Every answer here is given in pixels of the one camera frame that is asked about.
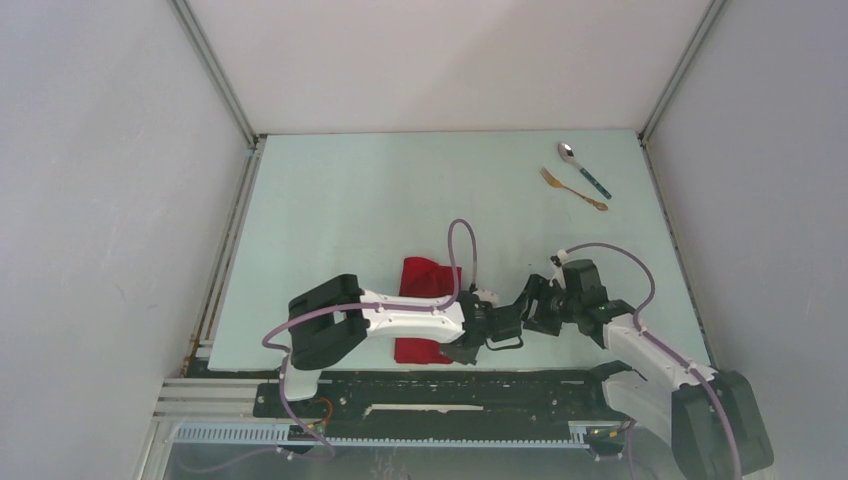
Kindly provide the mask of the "red cloth napkin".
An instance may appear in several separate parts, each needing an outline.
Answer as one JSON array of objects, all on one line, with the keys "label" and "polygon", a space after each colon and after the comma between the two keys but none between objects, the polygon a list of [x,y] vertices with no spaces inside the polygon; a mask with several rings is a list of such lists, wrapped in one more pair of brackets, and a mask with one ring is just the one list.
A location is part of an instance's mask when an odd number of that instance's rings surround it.
[{"label": "red cloth napkin", "polygon": [[[403,260],[399,295],[436,298],[451,295],[454,288],[453,269],[425,257]],[[450,365],[451,359],[441,354],[440,344],[426,339],[397,338],[394,360],[399,364]]]}]

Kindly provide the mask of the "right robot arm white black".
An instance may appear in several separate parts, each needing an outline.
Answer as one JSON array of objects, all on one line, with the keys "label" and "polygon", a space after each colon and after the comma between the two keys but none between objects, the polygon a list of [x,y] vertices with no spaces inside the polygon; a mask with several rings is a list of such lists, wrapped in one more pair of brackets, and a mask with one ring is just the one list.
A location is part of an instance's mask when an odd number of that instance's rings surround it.
[{"label": "right robot arm white black", "polygon": [[747,378],[686,358],[653,334],[639,311],[609,297],[593,261],[554,262],[531,275],[515,301],[522,325],[556,336],[566,324],[615,356],[594,368],[585,411],[614,411],[662,439],[687,479],[742,479],[773,466],[774,450]]}]

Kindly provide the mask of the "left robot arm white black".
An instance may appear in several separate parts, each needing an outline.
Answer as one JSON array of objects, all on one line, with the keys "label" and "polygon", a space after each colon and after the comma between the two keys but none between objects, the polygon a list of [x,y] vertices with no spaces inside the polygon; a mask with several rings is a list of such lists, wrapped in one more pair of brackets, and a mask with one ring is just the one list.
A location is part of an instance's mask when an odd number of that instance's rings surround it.
[{"label": "left robot arm white black", "polygon": [[481,347],[522,335],[525,302],[498,306],[484,290],[456,296],[398,297],[362,289],[339,275],[291,300],[290,353],[278,404],[292,416],[312,411],[321,373],[370,338],[424,339],[454,363],[474,365]]}]

